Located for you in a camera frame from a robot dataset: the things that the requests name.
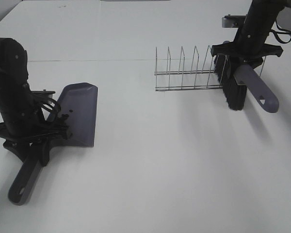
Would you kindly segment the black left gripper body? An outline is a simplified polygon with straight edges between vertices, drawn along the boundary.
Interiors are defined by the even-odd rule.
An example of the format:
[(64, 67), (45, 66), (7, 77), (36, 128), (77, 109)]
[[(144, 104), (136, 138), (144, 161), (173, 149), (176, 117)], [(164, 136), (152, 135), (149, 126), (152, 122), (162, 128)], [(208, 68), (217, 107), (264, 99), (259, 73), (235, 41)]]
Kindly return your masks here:
[(49, 152), (55, 140), (68, 140), (72, 136), (69, 127), (56, 125), (51, 129), (38, 129), (28, 136), (12, 136), (8, 133), (5, 123), (0, 123), (0, 138), (5, 139), (3, 147), (14, 153), (22, 162), (29, 157), (31, 146), (38, 146), (34, 154), (42, 166), (49, 162)]

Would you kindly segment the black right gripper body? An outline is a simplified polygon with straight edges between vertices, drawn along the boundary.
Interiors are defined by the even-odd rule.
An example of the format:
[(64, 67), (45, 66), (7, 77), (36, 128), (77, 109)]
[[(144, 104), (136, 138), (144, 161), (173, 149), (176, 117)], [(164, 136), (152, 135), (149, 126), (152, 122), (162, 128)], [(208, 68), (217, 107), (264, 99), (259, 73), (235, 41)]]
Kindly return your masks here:
[(248, 63), (252, 68), (257, 68), (263, 64), (263, 57), (275, 55), (280, 57), (283, 53), (281, 46), (264, 44), (259, 52), (256, 54), (243, 53), (236, 49), (234, 43), (224, 43), (220, 45), (213, 45), (211, 48), (211, 55), (214, 58), (214, 64), (222, 67), (226, 58), (239, 58), (240, 63)]

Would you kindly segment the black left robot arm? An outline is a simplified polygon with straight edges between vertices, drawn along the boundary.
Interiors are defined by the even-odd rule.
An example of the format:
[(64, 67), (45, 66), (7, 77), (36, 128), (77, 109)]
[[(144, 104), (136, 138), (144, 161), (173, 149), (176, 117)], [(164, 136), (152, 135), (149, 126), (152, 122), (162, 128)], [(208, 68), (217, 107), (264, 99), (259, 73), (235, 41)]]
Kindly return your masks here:
[(65, 123), (68, 115), (58, 116), (61, 106), (48, 94), (30, 90), (27, 62), (27, 51), (20, 43), (0, 38), (0, 138), (21, 161), (37, 146), (38, 161), (46, 166), (51, 140), (71, 135)]

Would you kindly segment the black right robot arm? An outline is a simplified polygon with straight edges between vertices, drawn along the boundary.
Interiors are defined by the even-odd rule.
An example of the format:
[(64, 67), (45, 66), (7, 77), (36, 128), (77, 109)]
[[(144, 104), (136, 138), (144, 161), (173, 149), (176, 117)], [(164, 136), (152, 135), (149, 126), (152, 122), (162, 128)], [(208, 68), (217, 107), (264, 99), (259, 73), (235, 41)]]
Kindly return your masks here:
[(270, 33), (281, 44), (279, 34), (291, 36), (291, 31), (280, 28), (272, 29), (277, 16), (284, 8), (291, 8), (291, 0), (253, 0), (246, 15), (225, 15), (222, 18), (223, 28), (236, 28), (236, 35), (231, 42), (213, 45), (211, 55), (214, 57), (215, 72), (235, 69), (242, 64), (252, 68), (259, 67), (263, 58), (269, 55), (281, 56), (283, 49), (265, 43)]

